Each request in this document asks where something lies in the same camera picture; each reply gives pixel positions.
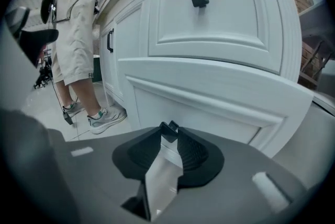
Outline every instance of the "white tag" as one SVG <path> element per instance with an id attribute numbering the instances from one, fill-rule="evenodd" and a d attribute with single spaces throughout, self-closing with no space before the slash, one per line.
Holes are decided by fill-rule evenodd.
<path id="1" fill-rule="evenodd" d="M 80 156 L 80 155 L 88 154 L 90 152 L 93 152 L 93 149 L 91 147 L 86 147 L 86 148 L 83 148 L 83 149 L 71 151 L 71 154 L 72 154 L 73 157 L 77 157 L 77 156 Z"/>
<path id="2" fill-rule="evenodd" d="M 268 178 L 265 172 L 260 172 L 252 177 L 252 181 L 263 194 L 274 213 L 278 213 L 289 206 L 289 201 L 281 191 Z"/>

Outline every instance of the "man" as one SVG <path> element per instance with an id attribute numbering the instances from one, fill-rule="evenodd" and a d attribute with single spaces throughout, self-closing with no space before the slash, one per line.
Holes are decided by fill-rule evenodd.
<path id="1" fill-rule="evenodd" d="M 67 18 L 76 0 L 57 0 L 57 20 Z M 86 110 L 90 130 L 94 134 L 124 120 L 125 110 L 101 108 L 94 93 L 92 24 L 95 0 L 79 0 L 70 20 L 57 23 L 59 36 L 52 45 L 52 73 L 63 101 L 63 109 L 73 117 Z M 81 103 L 72 100 L 69 85 Z"/>

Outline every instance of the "sneaker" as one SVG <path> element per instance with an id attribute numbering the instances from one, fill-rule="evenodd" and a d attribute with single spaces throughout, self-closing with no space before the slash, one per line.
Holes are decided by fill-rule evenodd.
<path id="1" fill-rule="evenodd" d="M 93 134 L 100 134 L 104 132 L 108 127 L 118 124 L 127 117 L 127 113 L 124 109 L 112 107 L 109 110 L 103 108 L 99 111 L 100 118 L 93 119 L 88 116 L 88 122 L 90 123 L 90 130 Z"/>
<path id="2" fill-rule="evenodd" d="M 69 114 L 69 116 L 72 118 L 73 116 L 75 116 L 76 114 L 80 113 L 81 111 L 83 111 L 85 108 L 83 107 L 83 105 L 79 102 L 75 102 L 72 103 L 70 105 L 70 108 L 67 109 L 63 106 L 63 109 L 66 113 Z"/>

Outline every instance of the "cabinet drawer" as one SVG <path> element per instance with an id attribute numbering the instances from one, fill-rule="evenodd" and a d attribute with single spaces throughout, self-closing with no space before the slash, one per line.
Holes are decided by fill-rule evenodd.
<path id="1" fill-rule="evenodd" d="M 116 60 L 148 56 L 148 28 L 149 28 L 150 0 L 134 0 L 127 5 L 115 18 L 115 57 Z M 119 97 L 123 98 L 118 62 L 116 63 L 118 76 Z"/>
<path id="2" fill-rule="evenodd" d="M 293 136 L 313 98 L 280 76 L 221 61 L 133 58 L 120 60 L 119 69 L 133 130 L 173 120 L 269 157 Z"/>
<path id="3" fill-rule="evenodd" d="M 279 73 L 282 25 L 277 0 L 153 0 L 149 56 L 222 60 Z"/>

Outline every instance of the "sock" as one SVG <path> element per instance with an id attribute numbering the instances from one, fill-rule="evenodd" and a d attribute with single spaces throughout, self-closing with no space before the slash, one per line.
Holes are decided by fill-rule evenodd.
<path id="1" fill-rule="evenodd" d="M 68 105 L 68 106 L 66 106 L 66 107 L 64 106 L 64 108 L 65 108 L 65 109 L 71 109 L 71 108 L 73 107 L 74 104 L 75 104 L 75 102 L 72 101 L 70 105 Z"/>
<path id="2" fill-rule="evenodd" d="M 100 119 L 100 118 L 103 116 L 103 113 L 104 113 L 104 109 L 101 108 L 101 109 L 99 110 L 99 112 L 98 112 L 96 115 L 93 115 L 91 118 L 93 118 L 93 119 L 95 119 L 95 120 Z"/>

